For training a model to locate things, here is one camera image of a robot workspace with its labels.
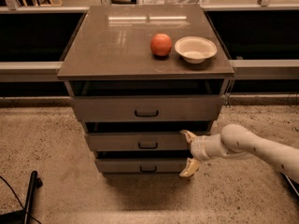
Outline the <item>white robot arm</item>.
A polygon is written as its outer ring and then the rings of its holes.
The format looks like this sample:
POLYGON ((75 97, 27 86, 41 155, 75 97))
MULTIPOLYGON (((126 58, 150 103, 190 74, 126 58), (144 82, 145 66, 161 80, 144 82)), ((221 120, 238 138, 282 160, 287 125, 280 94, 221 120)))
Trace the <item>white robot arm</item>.
POLYGON ((220 133, 213 135, 195 135, 182 130, 190 144, 191 158, 187 159, 185 169, 179 174, 190 177, 202 162, 216 158, 234 159, 248 154, 268 163, 296 183, 299 182, 299 150, 268 139, 264 139, 247 128, 226 125, 220 133))

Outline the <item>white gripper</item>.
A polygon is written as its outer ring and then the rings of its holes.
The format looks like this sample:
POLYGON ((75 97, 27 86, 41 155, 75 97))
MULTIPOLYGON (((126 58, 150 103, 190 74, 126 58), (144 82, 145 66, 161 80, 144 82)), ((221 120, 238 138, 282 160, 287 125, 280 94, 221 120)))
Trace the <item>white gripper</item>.
POLYGON ((225 148, 219 134, 197 136, 188 130, 181 130, 180 132, 185 135, 186 141, 191 144, 191 153, 194 156, 192 159, 187 159, 185 168, 179 174, 180 177, 194 175, 201 165, 200 161, 220 158, 225 154, 225 148))

